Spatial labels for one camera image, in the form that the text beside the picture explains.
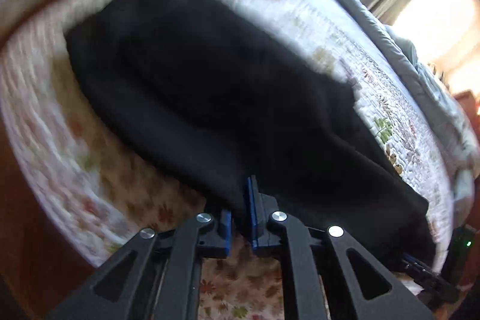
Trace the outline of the black pants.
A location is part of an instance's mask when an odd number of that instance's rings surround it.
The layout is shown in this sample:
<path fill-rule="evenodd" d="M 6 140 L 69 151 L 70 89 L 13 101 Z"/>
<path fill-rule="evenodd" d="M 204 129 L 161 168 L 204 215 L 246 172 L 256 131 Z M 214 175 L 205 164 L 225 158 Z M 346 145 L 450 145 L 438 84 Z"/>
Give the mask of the black pants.
<path fill-rule="evenodd" d="M 305 225 L 339 225 L 392 271 L 432 265 L 428 203 L 355 110 L 315 72 L 217 0 L 113 0 L 65 35 L 94 112 L 143 159 L 247 216 L 259 189 Z"/>

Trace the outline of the floral quilted bedspread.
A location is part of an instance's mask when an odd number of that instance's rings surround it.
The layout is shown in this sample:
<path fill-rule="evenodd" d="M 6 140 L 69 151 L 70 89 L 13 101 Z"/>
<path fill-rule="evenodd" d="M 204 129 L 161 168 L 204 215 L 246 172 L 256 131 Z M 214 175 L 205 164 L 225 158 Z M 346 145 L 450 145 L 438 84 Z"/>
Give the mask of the floral quilted bedspread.
<path fill-rule="evenodd" d="M 49 319 L 432 319 L 425 191 L 325 68 L 334 0 L 55 0 L 8 38 L 1 112 L 95 272 Z"/>

